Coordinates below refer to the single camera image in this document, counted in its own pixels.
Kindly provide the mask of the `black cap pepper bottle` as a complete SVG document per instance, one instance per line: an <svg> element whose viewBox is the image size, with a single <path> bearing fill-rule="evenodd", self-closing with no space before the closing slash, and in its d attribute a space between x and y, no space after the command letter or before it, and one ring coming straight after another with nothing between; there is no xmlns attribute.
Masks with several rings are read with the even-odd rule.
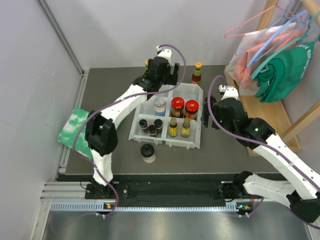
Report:
<svg viewBox="0 0 320 240"><path fill-rule="evenodd" d="M148 126L148 133L151 137L156 137L158 134L157 128L155 125L149 125Z"/></svg>
<svg viewBox="0 0 320 240"><path fill-rule="evenodd" d="M141 131L144 133L144 134L148 134L149 133L149 129L148 129L148 122L146 119L141 119L139 122L138 122L140 128L141 128Z"/></svg>

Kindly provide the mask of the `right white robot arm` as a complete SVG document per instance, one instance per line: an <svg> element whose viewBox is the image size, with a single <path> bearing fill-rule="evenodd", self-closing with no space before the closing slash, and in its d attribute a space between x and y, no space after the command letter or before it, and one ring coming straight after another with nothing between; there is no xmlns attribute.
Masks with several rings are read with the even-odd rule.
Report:
<svg viewBox="0 0 320 240"><path fill-rule="evenodd" d="M237 173L229 185L226 199L257 195L289 208L302 221L312 224L320 217L320 175L305 164L282 141L276 131L263 119L248 117L241 101L223 97L216 101L205 98L202 115L207 126L236 138L243 146L267 160L284 180L270 180L250 171Z"/></svg>

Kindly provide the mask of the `silver lid salt jar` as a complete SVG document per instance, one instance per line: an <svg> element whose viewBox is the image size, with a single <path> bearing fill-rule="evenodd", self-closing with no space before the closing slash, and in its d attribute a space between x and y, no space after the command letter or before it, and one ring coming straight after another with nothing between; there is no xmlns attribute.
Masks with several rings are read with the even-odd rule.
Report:
<svg viewBox="0 0 320 240"><path fill-rule="evenodd" d="M153 105L155 115L164 117L166 114L166 99L164 97L156 97Z"/></svg>

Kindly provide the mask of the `yellow label brown bottle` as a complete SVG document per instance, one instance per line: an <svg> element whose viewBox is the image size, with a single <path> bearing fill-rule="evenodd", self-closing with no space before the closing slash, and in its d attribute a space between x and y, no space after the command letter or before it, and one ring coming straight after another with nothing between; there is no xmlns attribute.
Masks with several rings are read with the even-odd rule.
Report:
<svg viewBox="0 0 320 240"><path fill-rule="evenodd" d="M170 118L169 135L171 137L176 137L178 135L178 124L177 124L177 119L175 117Z"/></svg>
<svg viewBox="0 0 320 240"><path fill-rule="evenodd" d="M190 126L191 126L191 120L190 118L186 117L182 123L182 128L181 128L181 135L184 138L187 138L190 135Z"/></svg>

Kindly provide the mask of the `red lid sauce jar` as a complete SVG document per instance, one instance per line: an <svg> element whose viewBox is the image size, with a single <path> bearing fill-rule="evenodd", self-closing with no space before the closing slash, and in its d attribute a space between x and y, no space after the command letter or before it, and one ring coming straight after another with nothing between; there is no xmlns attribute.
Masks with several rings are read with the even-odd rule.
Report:
<svg viewBox="0 0 320 240"><path fill-rule="evenodd" d="M185 101L182 97L174 97L171 100L171 116L175 118L184 117Z"/></svg>
<svg viewBox="0 0 320 240"><path fill-rule="evenodd" d="M194 99L188 100L185 103L184 117L189 118L191 120L196 120L198 115L198 110L199 110L199 103Z"/></svg>

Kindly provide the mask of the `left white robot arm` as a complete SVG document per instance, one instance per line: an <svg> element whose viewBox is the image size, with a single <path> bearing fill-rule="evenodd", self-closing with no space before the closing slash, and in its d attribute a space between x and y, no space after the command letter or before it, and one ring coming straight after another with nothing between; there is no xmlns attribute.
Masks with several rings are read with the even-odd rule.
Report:
<svg viewBox="0 0 320 240"><path fill-rule="evenodd" d="M175 86L179 67L175 63L171 71L168 59L159 56L149 59L143 75L137 77L113 105L89 113L85 140L93 157L93 179L98 184L96 192L102 198L109 198L114 191L109 182L113 179L112 152L118 145L118 126L137 106L157 94L163 85Z"/></svg>

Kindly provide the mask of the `small black cap spice bottle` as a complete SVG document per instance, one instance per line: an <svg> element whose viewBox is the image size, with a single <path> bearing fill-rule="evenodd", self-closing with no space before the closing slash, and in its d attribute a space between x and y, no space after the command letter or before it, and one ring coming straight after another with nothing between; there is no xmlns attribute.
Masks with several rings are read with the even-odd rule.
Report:
<svg viewBox="0 0 320 240"><path fill-rule="evenodd" d="M161 119L155 119L154 120L154 126L157 131L157 135L160 137L163 131L163 121Z"/></svg>

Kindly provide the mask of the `black lid shaker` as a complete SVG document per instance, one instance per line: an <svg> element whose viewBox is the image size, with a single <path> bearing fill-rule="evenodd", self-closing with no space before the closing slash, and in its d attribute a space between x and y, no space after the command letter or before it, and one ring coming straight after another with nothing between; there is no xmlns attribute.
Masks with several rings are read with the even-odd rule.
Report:
<svg viewBox="0 0 320 240"><path fill-rule="evenodd" d="M145 163L151 164L156 160L156 152L150 143L146 143L141 146L140 153L142 155L142 159Z"/></svg>

